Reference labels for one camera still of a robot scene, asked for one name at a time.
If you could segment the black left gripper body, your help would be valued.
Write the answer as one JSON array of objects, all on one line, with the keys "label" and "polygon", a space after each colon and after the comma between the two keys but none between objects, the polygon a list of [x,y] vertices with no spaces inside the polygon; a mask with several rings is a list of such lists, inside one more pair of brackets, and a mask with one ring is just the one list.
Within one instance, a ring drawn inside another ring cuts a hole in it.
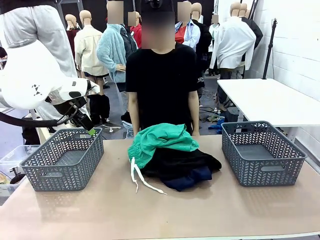
[{"label": "black left gripper body", "polygon": [[86,110],[87,101],[85,97],[77,97],[74,99],[67,100],[63,103],[54,105],[53,107],[57,112],[62,115],[62,119],[65,117],[71,117],[75,112],[74,118],[82,119],[88,116],[88,111]]}]

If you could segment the green drawstring shorts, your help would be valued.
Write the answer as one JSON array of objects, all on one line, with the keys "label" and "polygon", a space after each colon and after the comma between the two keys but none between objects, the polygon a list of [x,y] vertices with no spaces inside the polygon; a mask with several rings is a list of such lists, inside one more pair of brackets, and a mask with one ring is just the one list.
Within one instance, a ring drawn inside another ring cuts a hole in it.
[{"label": "green drawstring shorts", "polygon": [[199,144],[187,132],[187,127],[184,124],[160,123],[152,125],[139,131],[134,137],[132,145],[127,150],[132,182],[136,184],[136,189],[138,189],[139,184],[135,179],[135,173],[137,173],[146,187],[164,195],[163,190],[147,183],[141,173],[141,169],[152,160],[158,148],[192,152],[199,148]]}]

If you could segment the black garment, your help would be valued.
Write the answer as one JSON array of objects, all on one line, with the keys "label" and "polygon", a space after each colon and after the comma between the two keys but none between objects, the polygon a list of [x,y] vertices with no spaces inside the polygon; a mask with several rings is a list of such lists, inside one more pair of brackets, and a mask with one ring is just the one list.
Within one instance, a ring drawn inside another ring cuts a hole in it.
[{"label": "black garment", "polygon": [[187,176],[192,170],[208,168],[218,171],[222,164],[215,157],[196,149],[182,151],[157,148],[152,159],[140,171],[143,175],[161,180],[173,180]]}]

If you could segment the cream step stool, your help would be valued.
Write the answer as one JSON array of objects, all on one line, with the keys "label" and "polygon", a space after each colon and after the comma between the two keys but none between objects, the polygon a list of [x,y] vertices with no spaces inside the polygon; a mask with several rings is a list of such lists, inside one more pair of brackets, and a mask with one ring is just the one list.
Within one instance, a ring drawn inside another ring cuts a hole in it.
[{"label": "cream step stool", "polygon": [[36,131],[41,145],[44,144],[56,132],[56,130],[52,127],[37,127]]}]

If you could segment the crumpled blue jeans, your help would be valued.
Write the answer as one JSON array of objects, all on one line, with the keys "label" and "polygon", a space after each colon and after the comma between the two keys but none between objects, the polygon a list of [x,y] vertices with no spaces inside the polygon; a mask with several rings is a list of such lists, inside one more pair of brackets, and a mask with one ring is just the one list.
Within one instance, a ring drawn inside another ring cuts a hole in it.
[{"label": "crumpled blue jeans", "polygon": [[126,129],[126,138],[132,139],[134,137],[133,125],[128,111],[125,112],[121,117],[121,122],[124,128]]}]

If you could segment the mannequin in cream jacket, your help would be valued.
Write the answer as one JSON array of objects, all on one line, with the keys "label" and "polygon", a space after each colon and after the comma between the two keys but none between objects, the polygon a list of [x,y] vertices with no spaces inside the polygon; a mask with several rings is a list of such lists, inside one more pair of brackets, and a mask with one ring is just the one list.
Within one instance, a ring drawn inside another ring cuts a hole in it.
[{"label": "mannequin in cream jacket", "polygon": [[90,117],[94,125],[106,122],[110,114],[109,98],[104,95],[104,77],[108,69],[99,61],[96,49],[102,32],[91,25],[92,15],[88,10],[79,13],[83,29],[74,38],[75,64],[84,77],[100,87],[98,93],[88,95]]}]

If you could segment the mannequin in blue fleece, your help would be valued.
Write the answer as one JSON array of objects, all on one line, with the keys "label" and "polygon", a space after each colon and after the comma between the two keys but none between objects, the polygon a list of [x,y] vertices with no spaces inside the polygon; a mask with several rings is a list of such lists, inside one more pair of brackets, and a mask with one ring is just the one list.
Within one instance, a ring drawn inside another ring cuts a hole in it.
[{"label": "mannequin in blue fleece", "polygon": [[137,43],[124,24],[123,2],[108,0],[107,24],[102,33],[96,54],[98,60],[108,69],[109,76],[117,87],[122,116],[128,116],[128,95],[126,92],[127,58],[138,49]]}]

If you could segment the mannequin in maroon dress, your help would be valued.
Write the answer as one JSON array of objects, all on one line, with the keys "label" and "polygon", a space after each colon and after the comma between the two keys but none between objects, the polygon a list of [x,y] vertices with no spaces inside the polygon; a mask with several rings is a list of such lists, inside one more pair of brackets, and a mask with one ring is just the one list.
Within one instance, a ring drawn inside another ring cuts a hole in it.
[{"label": "mannequin in maroon dress", "polygon": [[79,31],[77,28],[77,19],[74,15],[72,14],[66,14],[65,15],[65,20],[67,22],[67,29],[66,29],[66,34],[69,40],[69,44],[71,47],[72,55],[73,58],[75,57],[75,36],[77,32]]}]

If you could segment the clear plastic storage box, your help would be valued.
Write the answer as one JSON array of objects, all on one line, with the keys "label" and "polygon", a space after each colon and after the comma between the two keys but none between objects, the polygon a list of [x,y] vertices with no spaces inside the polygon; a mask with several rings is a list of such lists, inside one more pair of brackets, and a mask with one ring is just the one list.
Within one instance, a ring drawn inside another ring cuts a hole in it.
[{"label": "clear plastic storage box", "polygon": [[0,159],[0,206],[27,178],[20,163],[38,147],[39,145],[20,145]]}]

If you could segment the person in black t-shirt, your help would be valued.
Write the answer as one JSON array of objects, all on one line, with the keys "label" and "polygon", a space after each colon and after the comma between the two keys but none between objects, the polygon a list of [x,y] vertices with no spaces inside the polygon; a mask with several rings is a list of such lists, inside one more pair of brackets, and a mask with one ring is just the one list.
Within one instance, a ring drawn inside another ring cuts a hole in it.
[{"label": "person in black t-shirt", "polygon": [[137,110],[139,130],[168,123],[186,125],[199,108],[197,57],[175,41],[173,0],[141,0],[142,48],[126,61],[128,112]]}]

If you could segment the mannequin in red jacket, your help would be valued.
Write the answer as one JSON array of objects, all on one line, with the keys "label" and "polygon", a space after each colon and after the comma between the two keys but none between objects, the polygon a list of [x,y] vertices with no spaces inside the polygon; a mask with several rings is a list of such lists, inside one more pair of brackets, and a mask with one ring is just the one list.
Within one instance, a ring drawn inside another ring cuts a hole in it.
[{"label": "mannequin in red jacket", "polygon": [[128,12],[128,26],[130,34],[133,36],[137,47],[140,49],[142,47],[142,24],[139,12]]}]

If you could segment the blue cloth on floor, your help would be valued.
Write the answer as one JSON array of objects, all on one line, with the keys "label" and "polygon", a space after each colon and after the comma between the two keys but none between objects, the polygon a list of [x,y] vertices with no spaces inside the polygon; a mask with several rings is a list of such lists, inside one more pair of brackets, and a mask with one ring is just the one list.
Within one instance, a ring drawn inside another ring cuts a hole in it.
[{"label": "blue cloth on floor", "polygon": [[208,127],[209,130],[216,130],[216,134],[217,135],[221,135],[222,134],[222,124],[225,122],[224,118],[220,118],[217,120],[216,124],[210,125]]}]

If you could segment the mannequin in black jacket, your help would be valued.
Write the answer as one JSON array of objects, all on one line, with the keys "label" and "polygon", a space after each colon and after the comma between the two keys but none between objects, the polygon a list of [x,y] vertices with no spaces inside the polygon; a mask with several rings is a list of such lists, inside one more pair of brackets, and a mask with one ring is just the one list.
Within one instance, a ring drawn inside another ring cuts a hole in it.
[{"label": "mannequin in black jacket", "polygon": [[254,20],[251,20],[246,17],[247,12],[248,12],[247,11],[247,4],[241,3],[238,16],[241,18],[241,20],[243,22],[245,22],[250,27],[250,29],[255,34],[255,36],[256,36],[256,40],[255,40],[255,44],[254,44],[254,50],[255,50],[257,48],[257,46],[259,45],[261,39],[263,38],[263,33]]},{"label": "mannequin in black jacket", "polygon": [[195,2],[191,5],[191,19],[195,25],[199,27],[200,37],[196,45],[195,52],[197,55],[197,64],[199,71],[204,74],[208,69],[208,52],[209,46],[212,43],[212,35],[209,32],[209,27],[200,22],[202,14],[202,5]]}]

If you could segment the small mannequin with green top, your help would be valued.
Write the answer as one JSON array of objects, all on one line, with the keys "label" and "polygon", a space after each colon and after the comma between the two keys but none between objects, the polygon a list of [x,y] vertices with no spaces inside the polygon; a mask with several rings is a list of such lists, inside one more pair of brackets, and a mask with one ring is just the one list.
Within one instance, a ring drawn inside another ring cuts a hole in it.
[{"label": "small mannequin with green top", "polygon": [[211,34],[211,43],[208,47],[209,52],[213,51],[213,45],[214,45],[214,40],[215,40],[215,31],[219,26],[220,26],[219,16],[217,14],[213,14],[211,17],[211,25],[209,27],[209,32]]}]

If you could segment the mannequin in white shirt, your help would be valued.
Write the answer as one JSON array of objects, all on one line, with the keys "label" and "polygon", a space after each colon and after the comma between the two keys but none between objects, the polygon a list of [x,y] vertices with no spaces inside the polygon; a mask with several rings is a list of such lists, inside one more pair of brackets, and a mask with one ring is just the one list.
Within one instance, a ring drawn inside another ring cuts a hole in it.
[{"label": "mannequin in white shirt", "polygon": [[241,4],[230,6],[230,18],[222,22],[214,33],[210,67],[217,65],[220,80],[240,79],[249,70],[254,53],[256,36],[239,17]]}]

